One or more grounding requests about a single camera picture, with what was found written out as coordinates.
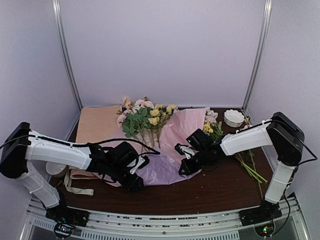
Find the purple pink wrapping paper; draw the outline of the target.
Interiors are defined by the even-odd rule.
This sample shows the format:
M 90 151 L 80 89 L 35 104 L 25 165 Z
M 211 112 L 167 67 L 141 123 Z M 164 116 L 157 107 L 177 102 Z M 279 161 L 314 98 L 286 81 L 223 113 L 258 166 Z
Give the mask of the purple pink wrapping paper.
M 117 125 L 117 112 L 119 105 L 100 107 L 96 118 L 98 141 L 124 138 L 119 125 Z M 188 180 L 195 176 L 179 175 L 178 171 L 182 159 L 185 157 L 175 150 L 176 144 L 187 145 L 186 138 L 195 130 L 201 129 L 205 122 L 205 108 L 188 108 L 174 113 L 168 120 L 160 133 L 160 147 L 153 148 L 160 152 L 160 155 L 148 155 L 149 164 L 136 173 L 143 179 L 145 186 L 165 186 Z

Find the yellow rose stem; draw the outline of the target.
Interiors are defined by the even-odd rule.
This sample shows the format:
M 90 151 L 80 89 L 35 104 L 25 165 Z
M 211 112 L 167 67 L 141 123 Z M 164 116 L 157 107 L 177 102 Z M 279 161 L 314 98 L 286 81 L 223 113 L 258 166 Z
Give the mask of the yellow rose stem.
M 163 127 L 166 125 L 171 116 L 178 111 L 178 107 L 175 104 L 169 104 L 164 106 L 163 104 L 157 103 L 152 110 L 149 111 L 150 117 L 148 118 L 149 137 L 151 145 L 154 147 L 157 145 L 161 148 L 161 132 Z

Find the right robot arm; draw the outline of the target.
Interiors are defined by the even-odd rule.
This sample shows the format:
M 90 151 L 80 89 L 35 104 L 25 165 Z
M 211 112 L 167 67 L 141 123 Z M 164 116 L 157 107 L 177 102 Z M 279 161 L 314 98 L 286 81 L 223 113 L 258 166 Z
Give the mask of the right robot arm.
M 189 176 L 209 163 L 247 150 L 262 148 L 272 166 L 273 176 L 264 196 L 264 204 L 256 210 L 259 220 L 268 220 L 275 212 L 292 182 L 295 169 L 302 160 L 305 134 L 284 113 L 276 112 L 270 119 L 243 130 L 226 133 L 212 139 L 197 129 L 187 139 L 187 145 L 175 145 L 184 155 L 178 173 Z

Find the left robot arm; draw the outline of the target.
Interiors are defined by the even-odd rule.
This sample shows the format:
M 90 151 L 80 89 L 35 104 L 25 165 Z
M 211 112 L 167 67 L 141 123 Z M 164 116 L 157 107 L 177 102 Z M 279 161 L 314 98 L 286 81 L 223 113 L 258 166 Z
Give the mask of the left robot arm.
M 144 180 L 136 174 L 135 168 L 144 166 L 147 161 L 126 141 L 116 147 L 102 147 L 100 143 L 77 144 L 42 135 L 31 130 L 28 122 L 22 122 L 0 148 L 1 174 L 21 182 L 61 222 L 69 221 L 72 211 L 58 190 L 36 170 L 33 161 L 62 164 L 102 177 L 109 176 L 130 192 L 144 186 Z

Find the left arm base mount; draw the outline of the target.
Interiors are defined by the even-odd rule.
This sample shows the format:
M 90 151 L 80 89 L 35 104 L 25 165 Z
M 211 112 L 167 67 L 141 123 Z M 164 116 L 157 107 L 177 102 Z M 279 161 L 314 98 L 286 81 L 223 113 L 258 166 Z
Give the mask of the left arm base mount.
M 55 222 L 53 233 L 60 239 L 70 237 L 76 227 L 86 227 L 89 216 L 88 211 L 68 207 L 64 210 L 48 208 L 45 214 L 46 218 Z

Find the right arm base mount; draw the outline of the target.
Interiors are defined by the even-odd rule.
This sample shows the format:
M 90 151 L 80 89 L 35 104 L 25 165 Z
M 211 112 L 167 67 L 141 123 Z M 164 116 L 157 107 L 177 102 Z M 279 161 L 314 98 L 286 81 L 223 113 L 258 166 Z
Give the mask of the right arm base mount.
M 238 214 L 242 226 L 253 225 L 255 232 L 260 237 L 271 237 L 276 230 L 274 220 L 282 217 L 281 210 L 273 211 L 261 206 L 241 210 Z

